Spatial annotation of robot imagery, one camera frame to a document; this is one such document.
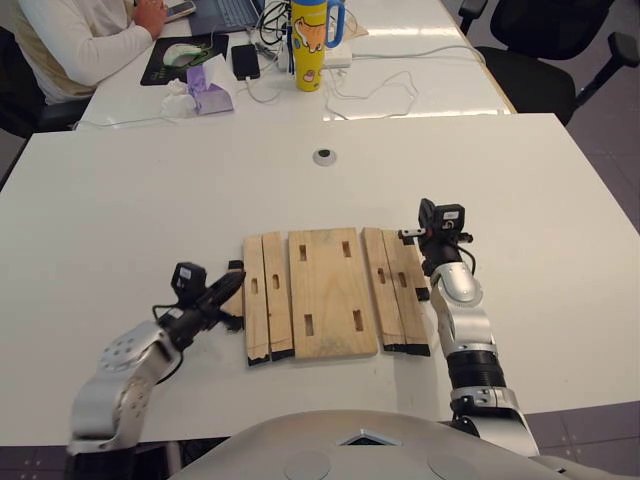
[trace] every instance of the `mouse pad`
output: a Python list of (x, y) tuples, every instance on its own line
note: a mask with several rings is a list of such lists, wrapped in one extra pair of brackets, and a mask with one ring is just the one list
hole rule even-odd
[[(184, 67), (167, 67), (162, 59), (167, 49), (176, 43), (188, 43), (200, 47), (203, 51), (195, 57), (190, 63)], [(198, 35), (195, 37), (171, 37), (160, 38), (156, 41), (151, 58), (147, 64), (147, 68), (142, 75), (140, 85), (166, 85), (176, 78), (187, 83), (187, 70), (196, 65), (206, 62), (210, 58), (222, 53), (227, 58), (227, 47), (229, 46), (229, 37), (227, 35), (214, 35), (213, 47), (211, 46), (211, 35)]]

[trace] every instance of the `purple tissue box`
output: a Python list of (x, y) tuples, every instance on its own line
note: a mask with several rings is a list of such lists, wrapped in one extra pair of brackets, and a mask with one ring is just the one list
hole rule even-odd
[(223, 87), (216, 84), (215, 80), (214, 75), (214, 78), (207, 82), (203, 65), (191, 67), (187, 70), (189, 94), (196, 101), (198, 115), (233, 111), (231, 95)]

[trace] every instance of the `cartoon print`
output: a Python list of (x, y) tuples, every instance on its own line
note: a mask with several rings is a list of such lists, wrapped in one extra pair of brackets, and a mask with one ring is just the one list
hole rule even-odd
[(324, 23), (322, 25), (309, 25), (304, 21), (304, 17), (300, 17), (295, 21), (294, 27), (302, 39), (302, 44), (309, 48), (309, 53), (322, 50), (326, 36)]

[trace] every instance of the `smartphone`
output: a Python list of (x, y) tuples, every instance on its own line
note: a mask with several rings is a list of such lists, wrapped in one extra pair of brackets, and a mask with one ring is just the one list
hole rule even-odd
[(178, 5), (167, 9), (167, 19), (165, 23), (173, 22), (182, 17), (192, 14), (196, 11), (196, 4), (189, 1), (179, 3)]
[(233, 73), (238, 80), (244, 80), (247, 77), (253, 80), (260, 77), (258, 53), (253, 45), (239, 45), (231, 48), (231, 61)]

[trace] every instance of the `wooden pallet piece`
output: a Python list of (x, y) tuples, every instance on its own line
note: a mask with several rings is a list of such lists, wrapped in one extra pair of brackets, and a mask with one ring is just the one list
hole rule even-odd
[(279, 232), (267, 233), (262, 236), (269, 341), (271, 360), (274, 362), (294, 355), (289, 285), (283, 248)]
[(408, 266), (409, 266), (409, 275), (411, 275), (411, 279), (413, 280), (413, 285), (416, 287), (416, 295), (418, 296), (418, 300), (421, 302), (426, 302), (429, 300), (429, 284), (427, 283), (427, 278), (424, 276), (424, 272), (422, 271), (422, 260), (420, 259), (421, 254), (418, 250), (418, 246), (415, 243), (411, 243), (410, 245), (405, 246), (409, 255), (408, 258)]
[(382, 230), (364, 228), (362, 238), (383, 348), (391, 352), (404, 351), (406, 346), (404, 328), (393, 288), (387, 252), (384, 248)]
[(375, 354), (375, 326), (354, 228), (289, 234), (296, 358)]
[(269, 323), (267, 292), (264, 282), (262, 237), (244, 241), (244, 314), (245, 340), (249, 366), (269, 361)]
[(416, 287), (410, 273), (410, 251), (394, 230), (383, 230), (382, 238), (405, 333), (404, 351), (412, 355), (429, 356), (429, 342), (422, 321), (422, 307), (418, 302)]
[[(244, 263), (242, 260), (231, 260), (229, 262), (229, 266), (227, 267), (227, 272), (243, 272), (244, 271)], [(240, 287), (236, 293), (233, 294), (229, 300), (226, 301), (220, 310), (228, 313), (229, 315), (233, 315), (234, 317), (243, 317), (244, 316), (244, 308), (242, 305), (244, 298), (244, 286)]]

